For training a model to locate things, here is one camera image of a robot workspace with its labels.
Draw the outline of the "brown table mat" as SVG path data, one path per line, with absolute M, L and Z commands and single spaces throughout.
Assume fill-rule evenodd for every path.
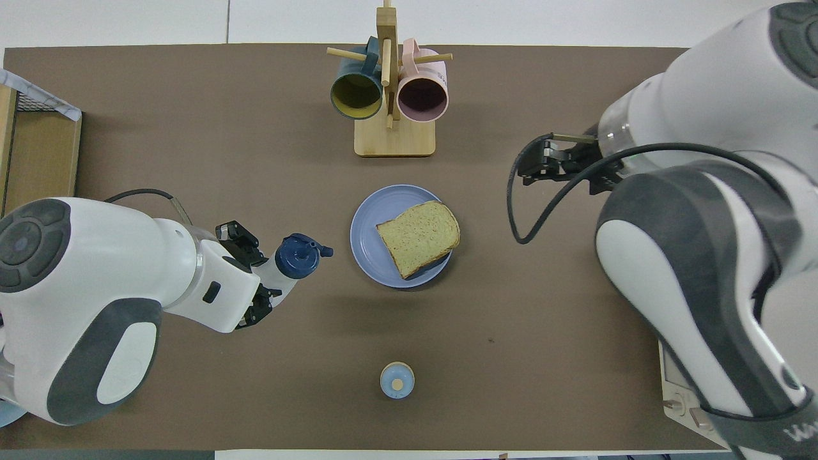
M 452 47 L 451 102 L 424 159 L 360 158 L 329 101 L 325 45 L 7 50 L 4 67 L 84 111 L 77 192 L 176 196 L 193 224 L 230 220 L 264 252 L 332 247 L 269 317 L 220 334 L 163 317 L 149 378 L 122 407 L 64 427 L 26 416 L 12 449 L 709 450 L 665 416 L 658 343 L 599 267 L 605 196 L 573 190 L 517 244 L 507 175 L 529 140 L 578 134 L 680 49 Z M 461 242 L 432 282 L 398 291 L 351 255 L 372 192 L 438 196 Z M 380 373 L 408 364 L 389 399 Z

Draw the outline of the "white toaster oven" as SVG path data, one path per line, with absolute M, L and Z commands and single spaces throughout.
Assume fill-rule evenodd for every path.
M 658 361 L 664 415 L 687 430 L 727 449 L 728 443 L 716 433 L 707 413 L 700 407 L 698 397 L 662 343 L 658 343 Z

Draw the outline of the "wooden mug tree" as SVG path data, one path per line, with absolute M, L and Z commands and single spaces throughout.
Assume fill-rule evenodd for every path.
M 437 120 L 418 123 L 403 116 L 397 107 L 397 87 L 404 41 L 398 38 L 397 10 L 391 0 L 382 0 L 382 5 L 376 9 L 375 36 L 380 42 L 383 104 L 377 114 L 371 118 L 353 119 L 354 151 L 360 157 L 429 157 L 436 150 L 435 123 Z M 351 52 L 351 50 L 333 49 L 333 47 L 328 47 L 327 54 L 339 60 L 341 58 L 352 58 L 359 61 L 365 59 L 363 54 Z M 451 53 L 439 53 L 439 56 L 422 57 L 419 61 L 444 61 L 447 64 L 452 59 Z

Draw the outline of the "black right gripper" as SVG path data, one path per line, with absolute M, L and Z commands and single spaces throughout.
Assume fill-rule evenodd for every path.
M 516 175 L 522 178 L 524 187 L 536 181 L 569 181 L 562 187 L 562 195 L 566 196 L 581 181 L 587 180 L 589 194 L 594 196 L 613 191 L 624 180 L 620 174 L 622 161 L 605 157 L 598 139 L 567 137 L 565 140 L 575 145 L 570 149 L 561 148 L 563 139 L 538 137 L 522 149 L 521 165 L 524 166 L 516 168 Z

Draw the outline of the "dark teal mug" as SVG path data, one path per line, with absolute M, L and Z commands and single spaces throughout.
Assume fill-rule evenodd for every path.
M 351 52 L 363 54 L 365 59 L 340 59 L 335 82 L 330 88 L 330 101 L 342 116 L 368 119 L 377 114 L 383 104 L 379 39 L 371 36 L 365 45 L 354 47 Z

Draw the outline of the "pink mug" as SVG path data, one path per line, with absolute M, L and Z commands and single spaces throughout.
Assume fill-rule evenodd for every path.
M 397 107 L 407 119 L 427 123 L 446 113 L 449 105 L 446 63 L 420 62 L 420 58 L 439 55 L 435 50 L 422 49 L 415 38 L 403 42 Z

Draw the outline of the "light blue plate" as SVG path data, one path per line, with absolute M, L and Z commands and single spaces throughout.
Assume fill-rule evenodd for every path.
M 26 415 L 28 411 L 12 402 L 0 399 L 0 428 L 11 425 Z

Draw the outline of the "slice of bread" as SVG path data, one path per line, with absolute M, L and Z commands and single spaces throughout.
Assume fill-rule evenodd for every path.
M 409 279 L 458 247 L 461 228 L 449 207 L 440 201 L 411 206 L 397 217 L 376 225 L 402 279 Z

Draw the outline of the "squeeze bottle with navy cap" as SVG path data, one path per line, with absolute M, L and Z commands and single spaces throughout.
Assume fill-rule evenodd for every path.
M 307 235 L 293 233 L 283 239 L 268 262 L 251 267 L 251 270 L 266 288 L 282 291 L 277 299 L 271 299 L 275 308 L 286 299 L 299 280 L 318 268 L 322 258 L 330 258 L 333 254 L 332 247 L 322 245 Z

